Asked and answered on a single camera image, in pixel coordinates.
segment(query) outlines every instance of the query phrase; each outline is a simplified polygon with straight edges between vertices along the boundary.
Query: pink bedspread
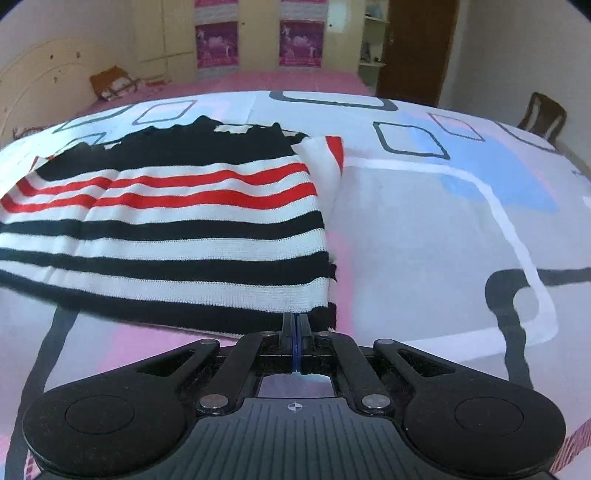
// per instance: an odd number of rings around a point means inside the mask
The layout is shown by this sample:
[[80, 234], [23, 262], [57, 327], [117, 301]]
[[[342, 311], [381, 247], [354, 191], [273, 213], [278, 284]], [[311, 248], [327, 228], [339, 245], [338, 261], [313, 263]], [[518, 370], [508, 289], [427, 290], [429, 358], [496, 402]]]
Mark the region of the pink bedspread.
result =
[[102, 112], [130, 103], [164, 98], [201, 95], [203, 93], [247, 92], [253, 90], [288, 90], [301, 92], [350, 93], [371, 95], [369, 89], [354, 73], [345, 72], [236, 72], [216, 80], [177, 83], [146, 87], [122, 99], [106, 102], [98, 100], [78, 116]]

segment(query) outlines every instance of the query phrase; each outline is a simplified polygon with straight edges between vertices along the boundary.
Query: circular pad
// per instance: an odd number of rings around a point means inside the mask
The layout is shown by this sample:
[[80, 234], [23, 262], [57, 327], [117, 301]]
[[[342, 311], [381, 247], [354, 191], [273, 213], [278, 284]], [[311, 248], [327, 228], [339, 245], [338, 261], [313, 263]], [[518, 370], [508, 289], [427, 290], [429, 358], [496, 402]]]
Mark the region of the circular pad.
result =
[[115, 477], [166, 458], [186, 431], [187, 412], [158, 377], [91, 378], [33, 402], [22, 430], [43, 469]]
[[109, 395], [86, 397], [66, 411], [68, 425], [80, 433], [104, 435], [125, 427], [134, 418], [134, 408], [127, 400]]
[[456, 421], [470, 432], [500, 437], [515, 432], [523, 424], [517, 405], [495, 397], [463, 401], [456, 408]]
[[402, 426], [427, 459], [459, 476], [489, 479], [549, 468], [566, 430], [543, 395], [483, 374], [425, 380]]

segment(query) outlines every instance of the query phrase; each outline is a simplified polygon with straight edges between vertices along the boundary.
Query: wooden chair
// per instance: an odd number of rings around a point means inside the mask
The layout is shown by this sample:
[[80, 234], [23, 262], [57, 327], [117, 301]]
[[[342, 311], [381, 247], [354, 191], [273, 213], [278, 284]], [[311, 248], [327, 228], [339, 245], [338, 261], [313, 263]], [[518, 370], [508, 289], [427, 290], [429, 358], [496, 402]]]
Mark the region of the wooden chair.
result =
[[565, 122], [566, 110], [559, 103], [542, 93], [534, 92], [531, 94], [527, 112], [517, 128], [538, 135], [556, 146], [556, 137]]

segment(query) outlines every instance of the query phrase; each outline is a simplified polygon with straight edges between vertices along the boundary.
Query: striped shirt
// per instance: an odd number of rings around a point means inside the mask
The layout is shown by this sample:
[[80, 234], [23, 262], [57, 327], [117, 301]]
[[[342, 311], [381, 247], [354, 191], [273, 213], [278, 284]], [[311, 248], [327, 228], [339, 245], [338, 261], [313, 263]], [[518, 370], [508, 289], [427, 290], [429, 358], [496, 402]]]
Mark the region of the striped shirt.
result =
[[67, 308], [209, 332], [335, 326], [324, 231], [338, 137], [149, 127], [78, 144], [0, 200], [0, 284]]

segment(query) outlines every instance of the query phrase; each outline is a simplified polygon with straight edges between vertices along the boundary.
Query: bed sheet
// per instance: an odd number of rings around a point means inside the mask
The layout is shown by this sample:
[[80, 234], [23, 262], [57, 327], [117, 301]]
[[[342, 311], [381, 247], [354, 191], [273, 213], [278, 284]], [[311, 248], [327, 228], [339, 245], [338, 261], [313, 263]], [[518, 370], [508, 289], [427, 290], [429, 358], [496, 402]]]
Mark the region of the bed sheet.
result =
[[[0, 193], [40, 157], [78, 142], [112, 142], [199, 115], [342, 137], [345, 168], [327, 225], [337, 331], [361, 345], [394, 338], [535, 388], [567, 423], [554, 472], [587, 478], [591, 183], [568, 160], [514, 127], [410, 103], [211, 93], [121, 106], [14, 142], [0, 153]], [[0, 290], [0, 303], [0, 465], [9, 480], [35, 472], [15, 424], [41, 392], [203, 337], [9, 290]]]

